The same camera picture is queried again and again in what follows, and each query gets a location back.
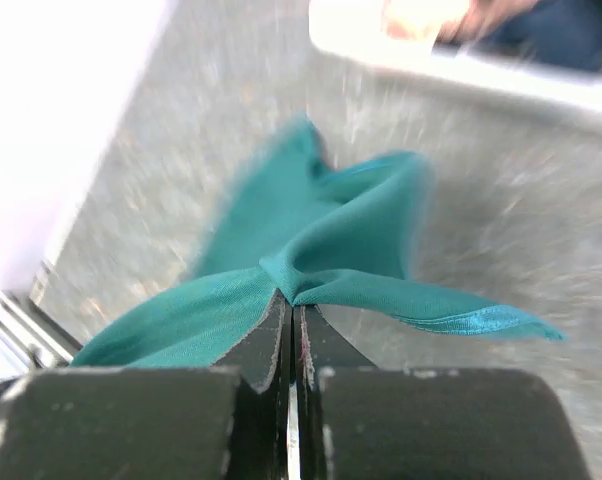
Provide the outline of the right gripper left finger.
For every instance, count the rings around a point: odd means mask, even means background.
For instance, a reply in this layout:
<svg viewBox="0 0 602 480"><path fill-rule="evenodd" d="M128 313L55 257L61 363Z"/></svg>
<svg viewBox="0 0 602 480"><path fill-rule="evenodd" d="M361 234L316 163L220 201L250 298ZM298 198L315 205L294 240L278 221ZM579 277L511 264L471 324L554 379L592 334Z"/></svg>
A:
<svg viewBox="0 0 602 480"><path fill-rule="evenodd" d="M257 326L234 349L242 381L233 426L233 477L287 477L292 307L275 291Z"/></svg>

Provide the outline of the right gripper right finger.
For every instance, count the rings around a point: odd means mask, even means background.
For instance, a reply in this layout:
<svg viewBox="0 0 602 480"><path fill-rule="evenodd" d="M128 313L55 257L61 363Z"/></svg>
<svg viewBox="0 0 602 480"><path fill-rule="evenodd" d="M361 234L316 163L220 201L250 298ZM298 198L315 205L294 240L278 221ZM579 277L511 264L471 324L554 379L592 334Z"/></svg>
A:
<svg viewBox="0 0 602 480"><path fill-rule="evenodd" d="M293 338L300 477L325 479L318 371L324 367L374 369L376 365L335 330L315 305L293 308Z"/></svg>

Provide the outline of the teal satin napkin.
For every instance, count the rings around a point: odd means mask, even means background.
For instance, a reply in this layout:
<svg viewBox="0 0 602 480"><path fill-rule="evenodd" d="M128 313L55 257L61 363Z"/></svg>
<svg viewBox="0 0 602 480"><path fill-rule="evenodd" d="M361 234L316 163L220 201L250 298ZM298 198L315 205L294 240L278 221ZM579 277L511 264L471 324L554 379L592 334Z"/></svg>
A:
<svg viewBox="0 0 602 480"><path fill-rule="evenodd" d="M416 153L337 171L310 121L281 129L191 276L111 323L73 365L209 366L257 326L275 292L294 306L372 310L436 334L560 339L514 307L414 280L409 261L432 184Z"/></svg>

